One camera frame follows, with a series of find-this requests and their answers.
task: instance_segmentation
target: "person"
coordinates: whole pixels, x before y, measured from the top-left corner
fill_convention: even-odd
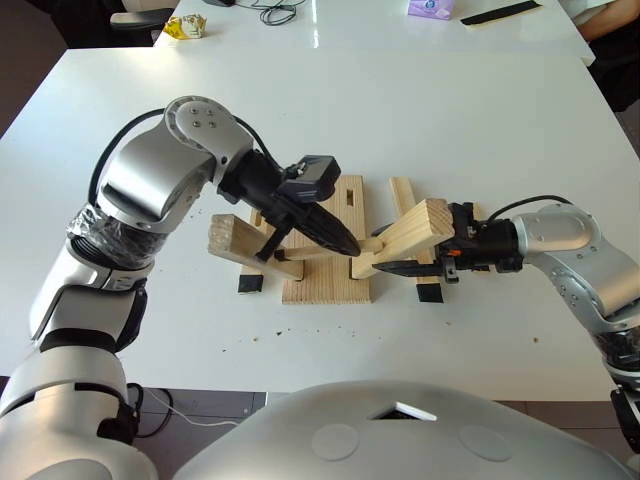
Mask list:
[[[591,76],[614,112],[640,98],[640,0],[560,0],[596,56]]]
[[[640,15],[640,0],[560,0],[560,4],[587,42],[634,22]]]

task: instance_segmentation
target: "wooden stand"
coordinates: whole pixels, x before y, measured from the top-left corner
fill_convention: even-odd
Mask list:
[[[364,190],[361,176],[343,175],[340,177],[336,182],[336,193],[321,205],[337,216],[356,238],[364,239],[366,237]],[[293,231],[289,235],[287,243],[287,246],[293,249],[314,247],[317,252],[318,248],[315,243],[298,231]],[[353,280],[349,277],[350,259],[348,257],[332,255],[325,258],[307,258],[304,261],[302,281],[284,281],[282,303],[371,303],[369,280]]]
[[[405,177],[392,178],[390,186],[399,218],[375,238],[366,237],[361,176],[340,177],[334,195],[321,203],[361,239],[358,257],[338,255],[293,230],[286,239],[287,248],[281,246],[277,255],[262,263],[255,255],[272,230],[255,211],[251,225],[234,215],[214,215],[209,253],[245,266],[240,275],[241,293],[260,291],[262,275],[268,273],[284,278],[284,304],[371,303],[369,278],[379,272],[375,264],[412,256],[420,263],[433,263],[431,248],[454,235],[445,200],[430,198],[416,203]],[[418,278],[416,282],[421,301],[442,302],[437,278]]]

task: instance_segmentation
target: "rectangular slot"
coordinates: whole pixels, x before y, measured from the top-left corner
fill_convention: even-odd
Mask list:
[[[435,422],[438,417],[406,403],[396,402],[391,407],[371,417],[371,420],[421,420]]]

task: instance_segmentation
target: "tissue box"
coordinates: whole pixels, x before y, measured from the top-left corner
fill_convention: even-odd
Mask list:
[[[454,3],[455,0],[411,0],[408,13],[418,17],[449,20],[451,12],[453,12]]]

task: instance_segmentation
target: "black cable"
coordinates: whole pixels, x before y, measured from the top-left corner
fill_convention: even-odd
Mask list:
[[[255,0],[251,5],[242,5],[236,3],[238,7],[247,8],[249,10],[260,11],[260,21],[270,27],[277,27],[291,22],[298,15],[298,5],[302,5],[307,0],[300,0],[296,3],[284,3],[284,0],[278,0],[273,5],[260,3]]]
[[[269,150],[267,150],[267,146],[264,144],[264,142],[260,138],[260,135],[258,135],[258,133],[253,129],[253,127],[251,127],[251,125],[249,125],[247,122],[242,120],[240,117],[236,117],[234,115],[233,118],[236,120],[236,122],[238,122],[239,125],[241,125],[247,132],[249,132],[249,135],[253,137],[253,139],[256,141],[256,143],[260,147],[260,150],[262,150],[262,153],[264,154],[264,156],[267,158],[267,160],[269,160],[269,162],[271,162],[271,164],[276,168],[276,170],[278,170],[279,172],[282,171],[282,167],[278,165],[278,162],[276,162],[274,158],[271,156],[271,153],[269,153]]]
[[[135,388],[136,391],[138,392],[138,398],[136,398],[133,409],[135,411],[136,421],[140,423],[140,409],[142,408],[142,401],[144,400],[144,388],[139,383],[127,383],[127,388]],[[158,390],[161,390],[167,396],[169,406],[173,408],[173,395],[171,395],[171,392],[166,388],[159,388]],[[169,420],[171,420],[171,415],[173,415],[173,411],[171,410],[171,408],[167,409],[167,413],[164,415],[162,422],[160,423],[160,425],[158,425],[158,427],[155,430],[149,433],[145,433],[143,435],[140,435],[138,433],[136,434],[136,438],[153,437],[154,435],[157,435],[162,430],[164,430],[168,425]]]
[[[120,129],[118,133],[116,133],[115,137],[111,139],[107,148],[104,149],[102,155],[98,159],[98,163],[93,168],[93,174],[91,175],[91,182],[89,182],[89,194],[87,195],[87,201],[96,206],[96,200],[98,198],[98,184],[100,182],[100,176],[102,175],[102,170],[109,160],[109,157],[113,153],[113,150],[116,148],[120,140],[131,131],[133,127],[138,125],[139,123],[145,121],[148,118],[155,117],[156,115],[162,115],[164,113],[164,108],[157,108],[155,110],[151,110],[150,112],[143,113],[142,115],[137,116],[129,123],[127,123],[124,127]]]
[[[507,210],[511,210],[512,208],[516,208],[516,207],[519,207],[521,205],[526,205],[527,203],[539,202],[541,200],[553,200],[553,201],[556,201],[556,202],[573,205],[566,198],[562,198],[562,197],[559,197],[557,195],[538,195],[536,197],[529,197],[529,198],[525,198],[524,200],[520,200],[518,202],[510,203],[506,207],[502,207],[500,210],[496,210],[494,213],[492,213],[489,216],[489,218],[487,218],[487,223],[493,222],[496,218],[498,218],[498,216],[502,215]]]

